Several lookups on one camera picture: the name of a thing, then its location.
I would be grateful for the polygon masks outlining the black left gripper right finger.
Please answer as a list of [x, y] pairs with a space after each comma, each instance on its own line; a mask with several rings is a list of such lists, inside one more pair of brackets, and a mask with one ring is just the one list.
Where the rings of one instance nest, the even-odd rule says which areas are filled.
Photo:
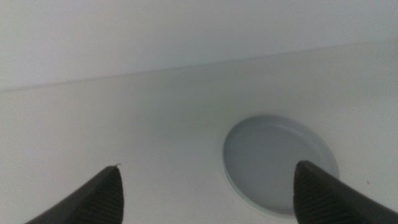
[[310, 161], [294, 173], [294, 213], [299, 223], [397, 224], [397, 212], [359, 193]]

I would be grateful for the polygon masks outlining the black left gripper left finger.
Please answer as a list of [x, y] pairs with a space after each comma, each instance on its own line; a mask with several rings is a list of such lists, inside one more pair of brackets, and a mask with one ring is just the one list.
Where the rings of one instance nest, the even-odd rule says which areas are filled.
[[120, 170], [107, 166], [28, 224], [121, 224], [124, 193]]

